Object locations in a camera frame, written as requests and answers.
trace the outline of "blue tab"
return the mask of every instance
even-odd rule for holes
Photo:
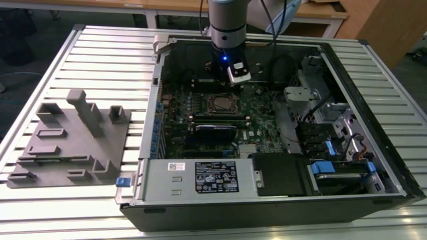
[[[131,178],[130,177],[118,177],[115,181],[115,186],[118,188],[130,188],[131,187]]]
[[[151,140],[151,141],[153,141],[153,143],[157,143],[157,142],[158,142],[158,140],[159,140],[159,136],[158,136],[158,135],[154,135],[154,136],[153,136],[153,140]]]
[[[331,174],[335,173],[335,168],[331,161],[317,161],[311,164],[313,174]]]
[[[369,170],[370,170],[371,173],[377,171],[374,162],[371,162],[371,161],[367,162],[367,168],[369,168]]]
[[[327,146],[327,148],[329,148],[329,153],[330,153],[333,156],[337,155],[331,141],[326,141],[326,146]]]

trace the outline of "cable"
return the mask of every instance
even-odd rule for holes
[[[189,22],[186,23],[186,25],[183,27],[186,27],[193,22],[194,18],[195,18],[194,16],[190,17]]]
[[[294,60],[294,58],[290,56],[290,55],[287,55],[286,53],[285,54],[281,54],[279,56],[274,56],[273,57],[273,59],[270,60],[270,63],[269,63],[269,65],[267,65],[267,70],[266,70],[266,72],[267,72],[267,80],[269,80],[269,82],[273,84],[274,82],[275,82],[275,79],[274,79],[274,75],[275,75],[275,68],[277,68],[277,64],[278,64],[278,61],[281,60],[281,59],[286,59],[286,60],[290,60],[291,61],[291,64],[287,64],[287,62],[286,62],[286,64],[285,64],[285,69],[287,69],[287,70],[290,70],[290,65],[293,65],[293,71],[294,71],[294,73],[291,74],[293,76],[295,76],[297,74],[298,74],[298,71],[299,71],[299,67],[298,67],[298,64],[297,64],[297,62],[295,62],[295,60]]]
[[[315,113],[315,111],[323,106],[323,104],[326,104],[326,102],[329,101],[329,99],[330,99],[331,97],[333,97],[333,94],[331,94],[331,92],[330,92],[329,95],[326,96],[326,98],[323,98],[323,99],[319,101],[318,105],[314,106],[314,108],[307,112],[306,116],[302,118],[302,122],[306,122],[306,119],[309,118],[309,116]]]
[[[363,144],[362,140],[359,141],[361,146],[363,147],[363,150],[359,152],[358,156],[355,159],[362,160],[362,156],[367,153],[369,147]]]
[[[266,15],[267,15],[267,17],[269,17],[270,26],[271,26],[271,31],[273,31],[273,40],[266,44],[266,47],[267,47],[267,46],[271,46],[271,45],[275,45],[275,46],[277,46],[278,37],[279,37],[279,35],[281,35],[281,30],[282,30],[283,24],[285,24],[285,22],[286,22],[289,1],[287,1],[287,0],[283,0],[283,14],[282,14],[282,19],[281,19],[281,25],[279,25],[278,32],[277,32],[277,29],[275,29],[273,16],[271,16],[271,14],[270,14],[270,12],[269,12],[269,8],[267,8],[267,6],[266,6],[266,2],[265,2],[265,0],[259,0],[259,1],[261,1],[261,4],[262,4],[262,7],[263,7],[263,9],[265,9]]]
[[[37,72],[13,72],[13,73],[9,73],[9,74],[5,74],[0,76],[0,78],[6,77],[6,76],[10,76],[10,75],[15,75],[15,74],[23,74],[23,75],[38,75],[41,77],[43,77],[43,75],[41,73],[37,73]]]
[[[349,148],[350,148],[350,145],[353,143],[353,140],[357,136],[359,136],[361,133],[355,132],[351,136],[350,136],[350,139],[349,139],[349,142],[346,144],[346,148],[345,148],[345,151],[342,152],[342,158],[341,160],[345,161],[346,160],[346,156],[347,156],[347,151],[349,151]]]
[[[289,138],[289,137],[287,137],[287,136],[285,136],[285,135],[283,135],[283,137],[285,137],[287,140],[290,140],[291,142],[298,143],[298,144],[302,144],[302,142],[301,142],[301,141],[293,140],[291,138]]]
[[[174,16],[166,15],[166,18],[167,18],[167,19],[181,19],[181,18],[182,18],[182,16],[177,16],[177,17],[174,17]]]
[[[199,31],[201,31],[201,35],[203,36],[203,31],[202,31],[202,8],[203,8],[203,0],[201,0],[201,10],[199,10]]]
[[[275,30],[275,26],[274,26],[273,16],[270,15],[269,8],[266,6],[266,2],[265,2],[265,0],[259,0],[259,1],[261,1],[261,4],[262,4],[262,7],[265,9],[269,21],[270,21],[270,26],[271,26],[271,31],[273,31],[273,40],[271,40],[270,43],[267,43],[267,46],[270,46],[271,44],[277,43],[277,30]]]

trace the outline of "warning label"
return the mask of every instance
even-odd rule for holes
[[[238,193],[239,180],[237,162],[197,162],[195,191],[199,194]]]

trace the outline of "metal slotted table surface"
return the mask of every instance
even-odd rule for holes
[[[10,189],[9,174],[38,125],[41,103],[66,101],[71,88],[85,89],[98,107],[133,110],[121,170],[138,168],[139,146],[151,89],[153,42],[157,34],[197,36],[198,31],[86,26],[74,30],[0,145],[0,239],[367,239],[421,240],[427,236],[427,200],[385,210],[351,222],[287,227],[145,233],[115,202],[117,186]],[[253,39],[269,38],[250,34]],[[283,37],[319,42],[319,38]],[[357,40],[329,42],[379,123],[427,194],[427,117],[370,46]],[[125,188],[122,197],[133,195]]]

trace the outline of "black cable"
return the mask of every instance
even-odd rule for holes
[[[277,30],[275,30],[275,26],[274,26],[273,16],[270,15],[269,8],[266,6],[266,2],[265,2],[265,0],[259,0],[259,1],[261,1],[261,4],[262,4],[262,7],[265,8],[265,12],[266,12],[266,15],[267,15],[267,18],[269,18],[269,21],[270,21],[270,26],[271,26],[271,31],[273,31],[273,40],[271,40],[270,43],[267,43],[267,46],[270,46],[271,44],[277,43]]]
[[[259,0],[259,1],[261,1],[261,4],[262,4],[262,7],[265,8],[265,11],[266,11],[266,14],[267,14],[267,17],[269,17],[269,21],[270,21],[271,31],[273,31],[273,40],[267,43],[266,46],[271,46],[273,44],[277,45],[278,37],[279,37],[279,35],[281,35],[281,30],[282,30],[283,24],[285,24],[285,22],[286,22],[289,1],[287,1],[287,0],[283,0],[283,14],[282,14],[282,19],[281,19],[281,25],[279,25],[278,32],[277,32],[277,30],[275,30],[273,16],[270,15],[270,12],[269,12],[269,9],[267,9],[265,0]]]
[[[346,160],[346,156],[347,156],[347,151],[349,151],[349,148],[350,148],[350,144],[353,143],[353,140],[357,136],[359,136],[361,133],[355,132],[351,136],[350,136],[350,139],[349,139],[349,142],[346,144],[346,148],[345,148],[345,151],[342,152],[342,157],[341,157],[341,160],[345,161]]]
[[[190,17],[189,22],[186,23],[185,26],[187,26],[193,22],[194,18],[195,18],[194,16]]]
[[[201,10],[199,10],[199,31],[201,31],[201,35],[203,36],[203,31],[202,31],[202,8],[203,8],[203,1],[201,0]]]
[[[315,113],[315,111],[323,106],[323,104],[326,104],[326,102],[331,97],[333,97],[333,94],[330,92],[329,95],[319,101],[318,105],[314,106],[314,108],[307,112],[306,116],[302,118],[302,122],[306,122],[306,119],[309,118],[309,116]]]
[[[182,18],[182,16],[177,16],[177,17],[174,17],[174,16],[167,16],[169,18],[171,18],[171,19],[181,19]]]
[[[298,143],[298,144],[302,144],[302,142],[301,142],[301,141],[297,141],[297,140],[294,140],[294,139],[289,138],[289,137],[287,137],[287,136],[285,136],[285,135],[283,135],[283,137],[285,137],[287,140],[290,140],[291,142]]]
[[[285,69],[289,71],[290,70],[290,65],[293,66],[293,74],[291,76],[295,76],[298,74],[298,71],[299,71],[299,66],[294,60],[294,58],[289,55],[289,54],[281,54],[279,56],[274,57],[271,60],[270,60],[270,63],[269,63],[269,66],[267,66],[267,70],[266,70],[266,73],[267,73],[267,80],[269,82],[273,84],[275,82],[275,79],[274,79],[274,75],[275,75],[275,67],[278,65],[278,61],[281,59],[286,59],[286,60],[290,60],[291,61],[291,64],[289,64],[289,62],[285,63]]]

